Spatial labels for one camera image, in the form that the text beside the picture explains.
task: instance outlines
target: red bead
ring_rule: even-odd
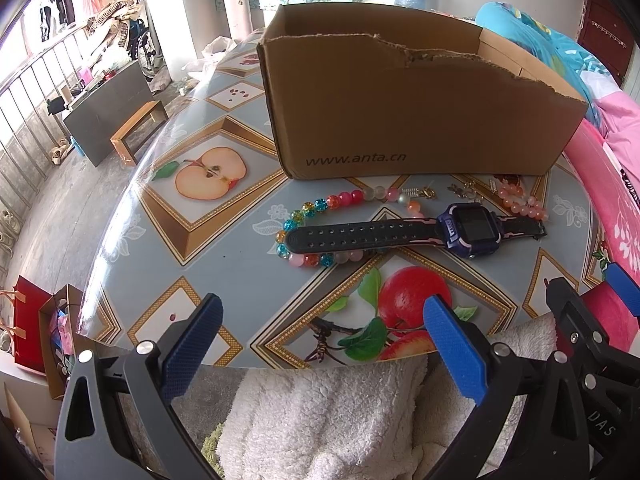
[[[316,267],[320,263],[320,256],[317,254],[305,254],[305,267]]]
[[[359,204],[364,200],[364,193],[361,189],[354,189],[351,191],[351,199],[353,200],[353,205]]]
[[[340,199],[340,205],[343,207],[347,207],[348,205],[351,205],[351,202],[353,202],[351,193],[347,191],[343,191],[342,193],[340,193],[340,195],[338,195],[338,198]]]
[[[340,207],[340,199],[335,195],[329,195],[326,198],[326,204],[329,206],[329,209],[338,209]]]

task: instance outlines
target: white fleece blanket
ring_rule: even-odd
[[[411,474],[427,357],[323,370],[249,370],[217,453],[226,480],[392,480]]]
[[[491,343],[507,343],[520,357],[546,360],[556,349],[556,320],[551,313],[490,336]],[[496,469],[504,458],[520,420],[525,397],[516,397],[504,428],[481,474]],[[422,480],[452,443],[475,403],[460,395],[444,364],[427,378],[416,399],[414,446],[422,449],[422,461],[414,480]]]

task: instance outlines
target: watch face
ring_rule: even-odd
[[[459,207],[453,211],[453,216],[461,230],[462,239],[468,244],[495,242],[498,239],[494,219],[484,207]]]

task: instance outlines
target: black watch strap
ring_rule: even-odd
[[[331,253],[428,244],[443,246],[444,236],[435,218],[409,218],[350,224],[297,227],[284,245],[292,253]]]
[[[540,238],[546,235],[545,225],[535,218],[528,216],[498,216],[502,222],[504,238],[530,236]]]

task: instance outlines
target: wooden stool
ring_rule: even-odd
[[[148,136],[142,139],[142,142],[140,142],[140,144],[132,150],[127,145],[127,137],[129,137],[132,131],[140,126],[140,124],[142,124],[143,121],[145,121],[149,116],[153,119],[156,126],[153,130],[151,130]],[[167,116],[162,103],[160,101],[150,101],[143,104],[140,107],[140,110],[134,113],[132,117],[120,127],[116,134],[111,137],[111,143],[113,144],[113,147],[116,149],[118,155],[120,155],[120,158],[127,166],[136,166],[138,164],[138,161],[133,154],[137,150],[139,150],[140,146],[147,142],[151,138],[151,136],[158,130],[158,128],[162,126],[167,120],[169,120],[169,117]]]

